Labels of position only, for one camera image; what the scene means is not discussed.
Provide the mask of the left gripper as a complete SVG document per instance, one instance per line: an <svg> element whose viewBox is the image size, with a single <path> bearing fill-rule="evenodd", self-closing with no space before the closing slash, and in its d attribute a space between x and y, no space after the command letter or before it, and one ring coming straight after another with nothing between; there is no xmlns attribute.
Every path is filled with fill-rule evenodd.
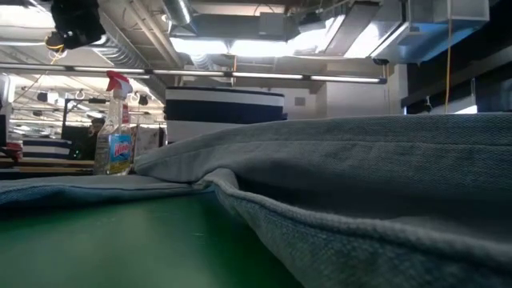
<svg viewBox="0 0 512 288"><path fill-rule="evenodd" d="M100 21L98 0L51 0L55 29L67 50L102 39L106 33Z"/></svg>

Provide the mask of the grey garment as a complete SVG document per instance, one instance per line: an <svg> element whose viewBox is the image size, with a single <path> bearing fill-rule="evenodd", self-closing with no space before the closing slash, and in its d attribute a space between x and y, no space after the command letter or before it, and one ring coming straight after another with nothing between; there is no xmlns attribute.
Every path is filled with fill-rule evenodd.
<svg viewBox="0 0 512 288"><path fill-rule="evenodd" d="M123 176L0 181L0 209L213 194L305 288L512 288L512 113L269 122Z"/></svg>

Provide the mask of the linear ceiling lamp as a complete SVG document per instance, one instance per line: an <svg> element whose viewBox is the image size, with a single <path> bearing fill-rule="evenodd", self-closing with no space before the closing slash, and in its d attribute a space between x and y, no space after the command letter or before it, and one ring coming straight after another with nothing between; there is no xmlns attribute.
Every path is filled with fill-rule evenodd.
<svg viewBox="0 0 512 288"><path fill-rule="evenodd" d="M127 68L111 68L111 67L95 67L95 66L60 66L60 65L43 65L43 64L26 64L13 62L0 62L0 71L15 74L44 74L61 75L61 76L84 76L84 77L102 77L106 76L106 72L112 70L118 72L128 78L148 78L144 70L127 69Z"/></svg>
<svg viewBox="0 0 512 288"><path fill-rule="evenodd" d="M153 74L178 76L197 76L214 78L263 78L277 80L313 81L313 82L348 82L362 84L386 84L386 78L368 78L355 76L308 75L308 74L276 74L263 72L237 72L212 70L152 70Z"/></svg>

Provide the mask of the person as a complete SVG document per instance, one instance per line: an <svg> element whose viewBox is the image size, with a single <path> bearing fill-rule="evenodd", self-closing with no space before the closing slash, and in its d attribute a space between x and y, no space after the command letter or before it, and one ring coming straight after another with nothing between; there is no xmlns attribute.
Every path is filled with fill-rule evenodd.
<svg viewBox="0 0 512 288"><path fill-rule="evenodd" d="M82 142L81 160L94 160L98 133L105 124L104 118L93 118L88 129L88 136Z"/></svg>

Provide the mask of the navy white striped basket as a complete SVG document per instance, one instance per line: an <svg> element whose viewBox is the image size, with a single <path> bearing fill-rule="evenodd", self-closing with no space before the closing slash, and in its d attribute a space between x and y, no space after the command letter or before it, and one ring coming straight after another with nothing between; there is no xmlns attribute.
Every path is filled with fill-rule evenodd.
<svg viewBox="0 0 512 288"><path fill-rule="evenodd" d="M169 143L219 130L286 120L280 93L219 87L173 86L166 89Z"/></svg>
<svg viewBox="0 0 512 288"><path fill-rule="evenodd" d="M24 158L68 159L72 142L56 138L24 138Z"/></svg>

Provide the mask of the clear bottle with red cap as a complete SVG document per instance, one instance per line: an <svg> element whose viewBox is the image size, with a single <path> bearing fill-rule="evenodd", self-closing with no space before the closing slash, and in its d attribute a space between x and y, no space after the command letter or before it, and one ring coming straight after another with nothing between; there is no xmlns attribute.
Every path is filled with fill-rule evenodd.
<svg viewBox="0 0 512 288"><path fill-rule="evenodd" d="M106 91L111 92L109 109L103 127L98 132L94 158L94 174L126 174L131 161L131 128L128 94L133 92L130 80L119 72L108 70Z"/></svg>

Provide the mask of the grey patterned panel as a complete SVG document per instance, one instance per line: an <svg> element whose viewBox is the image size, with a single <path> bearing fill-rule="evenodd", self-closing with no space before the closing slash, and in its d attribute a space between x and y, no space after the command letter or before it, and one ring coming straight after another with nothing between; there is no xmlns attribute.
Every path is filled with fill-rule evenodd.
<svg viewBox="0 0 512 288"><path fill-rule="evenodd" d="M161 127L132 127L132 143L132 156L136 158L164 146L166 143L166 131Z"/></svg>

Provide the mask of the light wooden table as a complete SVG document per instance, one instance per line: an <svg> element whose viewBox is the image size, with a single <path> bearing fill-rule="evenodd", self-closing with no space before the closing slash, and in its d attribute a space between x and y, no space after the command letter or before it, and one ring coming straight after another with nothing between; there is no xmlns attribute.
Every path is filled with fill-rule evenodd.
<svg viewBox="0 0 512 288"><path fill-rule="evenodd" d="M8 158L0 158L0 177L35 176L36 174L92 174L93 161L24 158L14 162Z"/></svg>

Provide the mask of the grey ceiling box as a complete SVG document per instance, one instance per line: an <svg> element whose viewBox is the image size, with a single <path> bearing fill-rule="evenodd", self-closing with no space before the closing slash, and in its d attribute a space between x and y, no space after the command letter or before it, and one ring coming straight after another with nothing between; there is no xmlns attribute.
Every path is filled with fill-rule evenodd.
<svg viewBox="0 0 512 288"><path fill-rule="evenodd" d="M281 37L285 34L285 23L284 14L261 12L258 33L263 36Z"/></svg>

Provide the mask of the green table mat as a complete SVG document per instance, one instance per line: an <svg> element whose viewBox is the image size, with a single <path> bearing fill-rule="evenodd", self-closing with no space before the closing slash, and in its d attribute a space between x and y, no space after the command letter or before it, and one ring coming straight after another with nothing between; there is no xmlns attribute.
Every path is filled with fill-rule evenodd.
<svg viewBox="0 0 512 288"><path fill-rule="evenodd" d="M0 288L303 288L213 194L0 209Z"/></svg>

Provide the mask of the ribbed silver air duct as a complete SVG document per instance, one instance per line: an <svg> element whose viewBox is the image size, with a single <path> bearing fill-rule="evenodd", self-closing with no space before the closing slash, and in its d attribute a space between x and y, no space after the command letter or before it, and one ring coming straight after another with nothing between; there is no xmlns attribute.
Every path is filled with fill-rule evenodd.
<svg viewBox="0 0 512 288"><path fill-rule="evenodd" d="M136 50L114 22L101 10L99 16L106 34L99 42L90 46L92 50L114 66L149 68L148 61Z"/></svg>

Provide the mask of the round silver air duct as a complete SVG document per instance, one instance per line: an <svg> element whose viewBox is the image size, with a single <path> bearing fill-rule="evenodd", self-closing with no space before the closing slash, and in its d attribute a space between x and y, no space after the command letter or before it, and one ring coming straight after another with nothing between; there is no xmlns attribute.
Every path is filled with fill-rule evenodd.
<svg viewBox="0 0 512 288"><path fill-rule="evenodd" d="M162 0L168 19L177 26L184 26L192 20L192 9L188 0Z"/></svg>

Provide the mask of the rectangular silver air duct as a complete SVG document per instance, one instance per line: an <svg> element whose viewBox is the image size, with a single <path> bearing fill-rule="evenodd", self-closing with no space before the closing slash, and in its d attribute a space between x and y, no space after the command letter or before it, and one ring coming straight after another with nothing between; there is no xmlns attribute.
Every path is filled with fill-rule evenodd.
<svg viewBox="0 0 512 288"><path fill-rule="evenodd" d="M407 0L405 18L371 58L421 63L448 49L490 20L489 0Z"/></svg>

